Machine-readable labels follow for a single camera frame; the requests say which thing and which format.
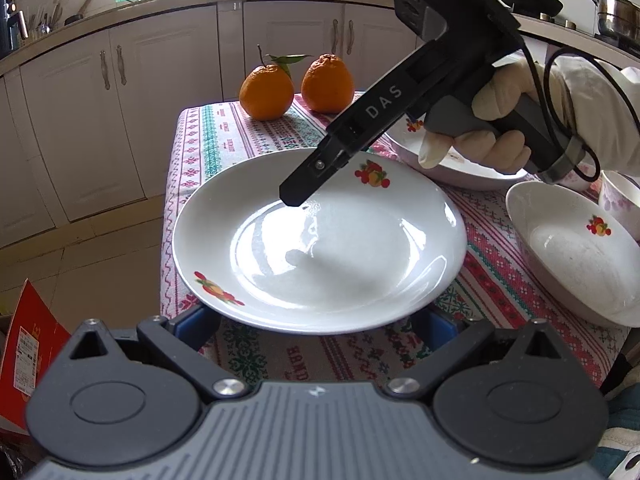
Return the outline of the right forearm white sleeve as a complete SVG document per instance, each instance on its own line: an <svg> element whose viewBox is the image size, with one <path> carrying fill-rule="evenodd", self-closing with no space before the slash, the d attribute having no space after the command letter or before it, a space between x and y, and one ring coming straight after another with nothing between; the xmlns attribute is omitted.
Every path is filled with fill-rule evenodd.
<svg viewBox="0 0 640 480"><path fill-rule="evenodd" d="M570 98L570 128L594 151L601 168L637 177L639 71L593 65L579 56L562 56L554 71Z"/></svg>

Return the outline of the right hand in white glove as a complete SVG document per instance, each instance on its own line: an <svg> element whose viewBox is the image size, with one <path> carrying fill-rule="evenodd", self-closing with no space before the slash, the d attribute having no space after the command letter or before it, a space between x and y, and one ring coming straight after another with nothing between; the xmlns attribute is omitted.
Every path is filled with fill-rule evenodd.
<svg viewBox="0 0 640 480"><path fill-rule="evenodd" d="M474 96L472 112L476 119L493 122L514 112L524 96L541 106L537 96L536 80L549 76L551 107L562 126L570 128L572 107L564 80L555 73L555 64L529 65L526 58L514 56L499 66L488 84ZM480 166L497 170L500 174L514 174L539 155L552 154L553 146L542 136L531 136L522 126L490 130L487 126L465 128L457 136L428 130L424 134L419 153L419 164L425 169L437 166L455 148L462 157Z"/></svg>

